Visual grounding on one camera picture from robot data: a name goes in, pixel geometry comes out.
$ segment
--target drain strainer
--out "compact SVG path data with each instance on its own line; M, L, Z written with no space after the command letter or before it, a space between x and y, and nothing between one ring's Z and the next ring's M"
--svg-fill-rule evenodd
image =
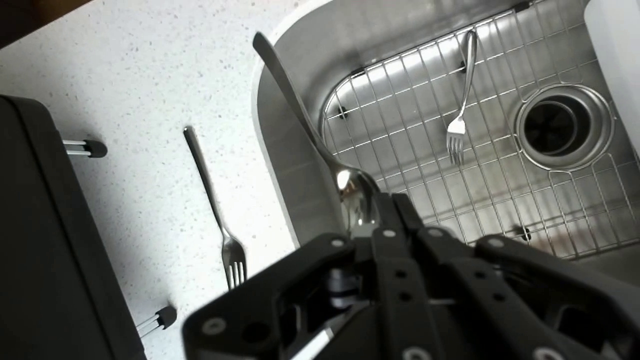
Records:
M516 146L547 169L578 169L596 162L615 134L608 102L583 83L535 90L513 118Z

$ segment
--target sink basin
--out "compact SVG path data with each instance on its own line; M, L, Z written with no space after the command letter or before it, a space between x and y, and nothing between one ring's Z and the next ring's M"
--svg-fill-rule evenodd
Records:
M279 39L285 67L331 149L406 191L426 223L472 244L506 233L559 258L640 240L640 167L619 120L583 14L586 0L335 0ZM460 41L480 35L467 105L467 162L452 163L446 123L464 86ZM541 87L581 83L608 100L613 140L573 169L536 165L519 146L514 111ZM326 165L273 75L257 115L300 244L344 231Z

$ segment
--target countertop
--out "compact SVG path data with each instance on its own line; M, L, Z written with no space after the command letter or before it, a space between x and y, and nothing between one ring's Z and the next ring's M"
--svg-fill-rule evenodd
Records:
M0 93L48 105L136 322L166 303L178 322L145 338L152 360L184 357L184 315L227 292L216 230L182 135L194 126L219 204L257 274L295 250L255 126L257 29L276 34L295 0L94 0L0 50Z

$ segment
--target silver fork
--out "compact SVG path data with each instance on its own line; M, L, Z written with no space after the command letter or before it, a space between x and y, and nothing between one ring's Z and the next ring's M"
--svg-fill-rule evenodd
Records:
M446 126L446 149L452 162L464 162L464 147L467 147L467 123L464 123L464 109L469 102L469 91L472 90L475 69L476 69L476 53L479 53L479 34L469 29L463 39L464 48L464 63L467 63L467 83L463 93L463 103L457 118Z
M224 223L224 220L220 216L220 210L219 210L216 198L214 198L214 186L212 186L212 179L211 179L206 163L205 163L205 155L202 155L202 147L199 144L197 129L193 126L187 126L184 137L187 137L187 144L194 155L197 167L201 172L201 177L202 177L202 183L206 190L206 198L212 206L216 223L223 231L223 266L224 266L227 283L232 289L246 279L245 247L243 247L243 242L229 230L229 225Z

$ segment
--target utensil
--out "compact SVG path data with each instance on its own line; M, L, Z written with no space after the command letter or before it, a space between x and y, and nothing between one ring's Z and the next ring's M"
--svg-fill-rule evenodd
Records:
M216 223L223 231L223 263L224 263L227 283L229 283L229 287L241 285L246 279L245 247L243 247L241 240L229 230L229 225L224 223L224 220L220 216L220 210L219 210L216 198L214 198L214 186L212 186L212 179L206 169L206 162L202 155L202 147L199 144L197 129L193 126L187 126L184 137L187 137L187 144L194 155L197 167L201 172L201 177L202 177L202 183L206 190L206 198L209 198L209 204L212 206Z
M288 74L283 67L283 62L268 41L268 38L258 31L255 35L255 50L261 53L263 62L275 75L279 87L283 90L287 102L291 103L296 120L300 122L307 137L318 149L322 160L326 162L329 169L332 172L335 183L339 188L339 196L344 210L346 230L352 231L363 223L377 223L377 208L374 208L374 194L380 191L377 179L360 167L349 165L340 162L321 140L318 131L310 126L310 115L298 97Z
M467 83L464 83L463 103L457 118L446 126L446 149L451 160L457 163L464 162L464 147L467 147L467 123L463 115L467 109L467 102L472 90L475 69L476 69L479 34L475 29L469 29L464 34L463 48L464 48L464 63L467 63Z

